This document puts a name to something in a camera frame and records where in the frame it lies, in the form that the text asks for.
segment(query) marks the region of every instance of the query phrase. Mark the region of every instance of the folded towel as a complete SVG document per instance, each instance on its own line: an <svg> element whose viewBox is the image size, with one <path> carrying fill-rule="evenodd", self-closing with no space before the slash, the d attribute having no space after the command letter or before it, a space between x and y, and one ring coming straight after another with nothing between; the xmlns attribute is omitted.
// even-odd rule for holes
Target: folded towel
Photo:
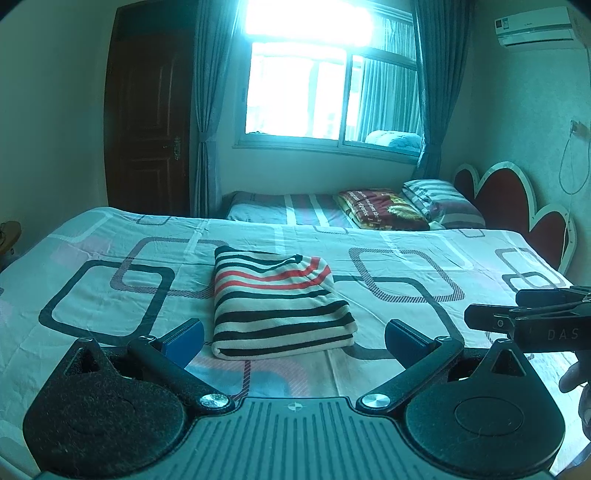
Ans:
<svg viewBox="0 0 591 480"><path fill-rule="evenodd" d="M213 354L252 360L353 345L349 304L319 257L219 247Z"/></svg>

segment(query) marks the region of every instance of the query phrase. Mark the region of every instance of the red headboard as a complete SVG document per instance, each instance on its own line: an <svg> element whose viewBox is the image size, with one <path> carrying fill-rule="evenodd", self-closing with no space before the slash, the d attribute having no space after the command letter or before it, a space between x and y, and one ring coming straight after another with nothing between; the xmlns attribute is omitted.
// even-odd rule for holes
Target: red headboard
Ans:
<svg viewBox="0 0 591 480"><path fill-rule="evenodd" d="M454 186L481 212L487 228L520 233L551 267L567 271L577 245L572 218L562 205L538 210L531 183L517 165L498 163L480 179L476 169L465 164L456 170Z"/></svg>

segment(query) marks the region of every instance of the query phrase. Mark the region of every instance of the colorful pillowcase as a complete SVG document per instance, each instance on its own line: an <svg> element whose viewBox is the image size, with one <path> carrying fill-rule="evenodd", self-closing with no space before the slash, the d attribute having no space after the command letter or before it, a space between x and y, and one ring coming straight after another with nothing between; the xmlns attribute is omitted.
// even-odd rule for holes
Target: colorful pillowcase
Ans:
<svg viewBox="0 0 591 480"><path fill-rule="evenodd" d="M425 218L408 201L392 190L348 190L337 201L360 228L371 230L426 231Z"/></svg>

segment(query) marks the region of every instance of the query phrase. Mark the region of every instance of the air conditioner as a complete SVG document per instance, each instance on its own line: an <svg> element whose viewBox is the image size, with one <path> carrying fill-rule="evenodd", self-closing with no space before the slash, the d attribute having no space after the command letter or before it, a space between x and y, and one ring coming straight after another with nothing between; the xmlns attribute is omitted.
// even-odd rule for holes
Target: air conditioner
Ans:
<svg viewBox="0 0 591 480"><path fill-rule="evenodd" d="M495 29L501 46L514 51L591 47L591 25L568 7L498 18Z"/></svg>

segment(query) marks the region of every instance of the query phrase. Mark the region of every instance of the curtain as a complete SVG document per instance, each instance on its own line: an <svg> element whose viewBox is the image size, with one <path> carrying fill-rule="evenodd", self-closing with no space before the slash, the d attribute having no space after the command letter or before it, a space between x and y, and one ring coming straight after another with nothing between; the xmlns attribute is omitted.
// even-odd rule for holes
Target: curtain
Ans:
<svg viewBox="0 0 591 480"><path fill-rule="evenodd" d="M193 103L199 132L192 168L191 215L212 218L222 196L217 169L216 133L222 110L232 39L239 24L239 0L201 0L194 45Z"/></svg>
<svg viewBox="0 0 591 480"><path fill-rule="evenodd" d="M376 18L372 46L415 60L414 27ZM359 120L355 137L364 142L375 130L417 132L420 127L417 72L379 60L363 59Z"/></svg>
<svg viewBox="0 0 591 480"><path fill-rule="evenodd" d="M414 0L424 141L414 179L437 179L466 66L473 0Z"/></svg>

